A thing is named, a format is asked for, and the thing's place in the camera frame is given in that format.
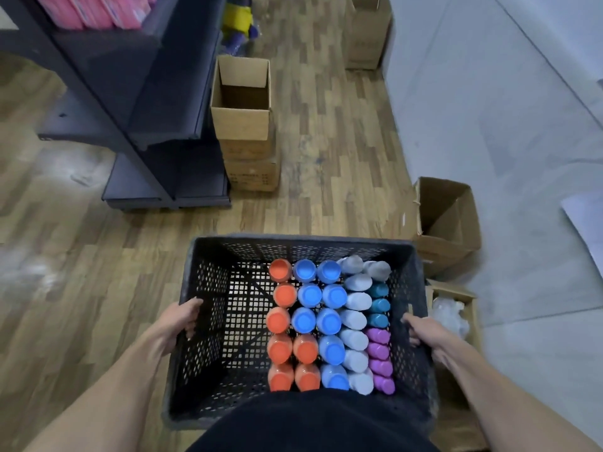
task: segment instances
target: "person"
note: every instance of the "person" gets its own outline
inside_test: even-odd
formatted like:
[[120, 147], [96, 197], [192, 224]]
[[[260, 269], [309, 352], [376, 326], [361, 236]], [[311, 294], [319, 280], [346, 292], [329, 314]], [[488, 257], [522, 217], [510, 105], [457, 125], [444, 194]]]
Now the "person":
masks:
[[[170, 305], [92, 387], [47, 426], [26, 452], [134, 452], [144, 428], [160, 359], [185, 330], [191, 337], [202, 300]], [[430, 346], [455, 376], [494, 451], [600, 451], [554, 411], [497, 372], [468, 343], [431, 318], [405, 314], [411, 344]], [[243, 403], [189, 451], [437, 450], [378, 398], [320, 389], [275, 392]]]

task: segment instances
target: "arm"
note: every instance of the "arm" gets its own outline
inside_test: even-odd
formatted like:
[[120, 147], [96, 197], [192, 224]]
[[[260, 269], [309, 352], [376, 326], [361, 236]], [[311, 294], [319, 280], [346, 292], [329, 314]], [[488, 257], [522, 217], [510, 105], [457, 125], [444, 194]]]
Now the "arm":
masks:
[[584, 433], [496, 371], [467, 342], [432, 318], [404, 314], [411, 344], [425, 342], [454, 375], [492, 450], [548, 452], [601, 449]]
[[25, 452], [136, 451], [159, 360], [174, 349], [179, 332], [193, 333], [201, 303], [193, 298], [171, 304]]

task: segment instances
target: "purple bottle cap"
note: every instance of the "purple bottle cap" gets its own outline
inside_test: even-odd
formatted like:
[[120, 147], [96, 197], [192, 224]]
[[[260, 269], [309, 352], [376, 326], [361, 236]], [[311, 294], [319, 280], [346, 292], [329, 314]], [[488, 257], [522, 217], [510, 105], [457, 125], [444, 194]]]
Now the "purple bottle cap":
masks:
[[367, 347], [367, 354], [378, 360], [387, 360], [389, 358], [389, 349], [382, 344], [371, 342]]
[[375, 388], [385, 395], [392, 395], [396, 391], [396, 384], [394, 384], [394, 381], [389, 377], [373, 374], [373, 383]]
[[381, 376], [389, 377], [394, 374], [394, 366], [389, 360], [387, 362], [383, 362], [381, 360], [369, 358], [368, 367], [371, 369], [371, 371]]
[[369, 340], [378, 342], [379, 344], [389, 343], [390, 334], [387, 330], [381, 330], [380, 328], [367, 328], [364, 333], [368, 336]]

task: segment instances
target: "person's left arm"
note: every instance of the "person's left arm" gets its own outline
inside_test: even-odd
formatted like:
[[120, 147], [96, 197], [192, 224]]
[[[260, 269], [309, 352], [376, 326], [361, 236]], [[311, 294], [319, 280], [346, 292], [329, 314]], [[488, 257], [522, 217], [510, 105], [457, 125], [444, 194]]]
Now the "person's left arm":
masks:
[[174, 349], [178, 333], [192, 334], [201, 303], [193, 298], [171, 304], [25, 452], [136, 451], [159, 361]]

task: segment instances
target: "blue bottle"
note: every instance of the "blue bottle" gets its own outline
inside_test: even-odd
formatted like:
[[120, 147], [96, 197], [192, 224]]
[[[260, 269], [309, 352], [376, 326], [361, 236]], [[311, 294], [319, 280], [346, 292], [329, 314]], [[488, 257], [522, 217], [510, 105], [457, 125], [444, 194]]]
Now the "blue bottle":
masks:
[[318, 340], [318, 353], [328, 364], [342, 364], [345, 360], [343, 341], [332, 334]]
[[387, 301], [385, 298], [378, 298], [373, 300], [373, 303], [371, 304], [371, 307], [369, 308], [368, 312], [378, 314], [381, 312], [387, 312], [390, 310], [390, 308], [391, 305], [389, 304], [389, 301]]
[[340, 364], [324, 364], [320, 367], [320, 379], [328, 389], [349, 390], [347, 372]]
[[374, 326], [375, 328], [387, 328], [389, 320], [384, 314], [370, 314], [367, 316], [368, 326]]
[[325, 284], [333, 284], [341, 276], [341, 266], [335, 260], [325, 260], [318, 266], [317, 274]]
[[316, 284], [304, 284], [297, 291], [297, 299], [305, 307], [318, 306], [322, 297], [323, 293]]
[[322, 308], [316, 317], [316, 327], [322, 334], [336, 334], [341, 329], [341, 318], [337, 311], [331, 308]]
[[381, 298], [389, 294], [389, 287], [385, 282], [373, 282], [367, 293], [373, 298]]
[[331, 309], [343, 307], [347, 301], [347, 292], [339, 284], [329, 284], [323, 288], [323, 303]]
[[291, 325], [298, 333], [310, 333], [316, 326], [316, 316], [311, 309], [300, 307], [293, 313]]
[[302, 284], [312, 282], [316, 279], [316, 265], [307, 258], [302, 258], [293, 265], [293, 276]]

